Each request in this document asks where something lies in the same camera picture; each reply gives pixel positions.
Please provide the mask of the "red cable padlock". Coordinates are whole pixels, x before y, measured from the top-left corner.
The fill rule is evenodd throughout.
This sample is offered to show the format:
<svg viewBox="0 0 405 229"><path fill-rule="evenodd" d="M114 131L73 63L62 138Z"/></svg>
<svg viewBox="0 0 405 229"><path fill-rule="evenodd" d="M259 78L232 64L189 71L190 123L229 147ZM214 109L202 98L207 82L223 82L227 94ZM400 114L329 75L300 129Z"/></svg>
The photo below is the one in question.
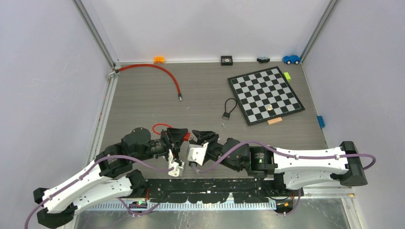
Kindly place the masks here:
<svg viewBox="0 0 405 229"><path fill-rule="evenodd" d="M166 124L166 123L156 123L156 124L153 125L152 131L153 131L155 134L157 134L157 135L161 135L161 133L158 132L158 131L155 129L157 126L165 126L165 127L168 127L168 128L172 128L171 125ZM188 132L188 133L183 137L183 140L184 140L184 141L189 141L189 140L190 140L190 136L191 136L191 133Z"/></svg>

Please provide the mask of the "black cable padlock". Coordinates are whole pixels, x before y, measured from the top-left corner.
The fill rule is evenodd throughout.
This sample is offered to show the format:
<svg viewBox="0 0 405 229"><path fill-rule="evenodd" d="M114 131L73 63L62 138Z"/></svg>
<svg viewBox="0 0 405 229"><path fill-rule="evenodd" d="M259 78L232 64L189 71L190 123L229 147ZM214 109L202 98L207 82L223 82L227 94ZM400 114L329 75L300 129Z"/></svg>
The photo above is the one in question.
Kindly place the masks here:
<svg viewBox="0 0 405 229"><path fill-rule="evenodd" d="M227 103L228 103L229 101L234 101L234 106L233 106L233 108L232 108L230 111L227 110ZM223 113L222 119L224 119L224 120L229 120L230 114L232 113L232 111L233 111L237 106L238 106L238 103L237 103L237 100L236 100L235 98L228 98L228 99L226 99L226 101L225 101L225 103L224 103L224 113Z"/></svg>

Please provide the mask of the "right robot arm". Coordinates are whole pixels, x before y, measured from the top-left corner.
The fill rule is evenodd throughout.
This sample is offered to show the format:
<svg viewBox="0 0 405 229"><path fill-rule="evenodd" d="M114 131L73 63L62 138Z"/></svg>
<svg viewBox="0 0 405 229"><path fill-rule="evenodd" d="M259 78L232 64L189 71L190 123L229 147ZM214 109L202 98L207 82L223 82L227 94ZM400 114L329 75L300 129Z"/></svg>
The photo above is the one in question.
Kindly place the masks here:
<svg viewBox="0 0 405 229"><path fill-rule="evenodd" d="M272 175L273 191L279 196L304 186L332 181L348 187L365 186L368 181L364 171L376 161L372 155L359 154L352 141L343 141L329 149L291 150L234 138L220 144L219 135L212 131L194 130L193 134L197 139L188 146L189 165L196 167L209 160L214 162L207 169L195 169L196 173L205 174L223 165L237 172L244 170L254 178Z"/></svg>

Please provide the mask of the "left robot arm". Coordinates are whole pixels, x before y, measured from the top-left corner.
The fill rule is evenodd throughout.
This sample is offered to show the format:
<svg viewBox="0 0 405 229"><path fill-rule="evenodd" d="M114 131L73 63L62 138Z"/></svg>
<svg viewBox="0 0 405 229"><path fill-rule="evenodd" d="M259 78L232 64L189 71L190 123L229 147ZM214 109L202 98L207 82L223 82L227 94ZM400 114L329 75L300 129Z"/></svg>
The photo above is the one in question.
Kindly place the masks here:
<svg viewBox="0 0 405 229"><path fill-rule="evenodd" d="M33 192L38 207L30 214L37 216L40 225L49 229L61 227L82 211L114 198L142 197L148 183L134 163L153 168L144 161L164 157L167 168L155 171L172 177L182 174L184 163L179 152L188 141L188 129L167 128L158 139L152 139L148 129L137 127L119 143L99 153L83 170L53 188L37 188Z"/></svg>

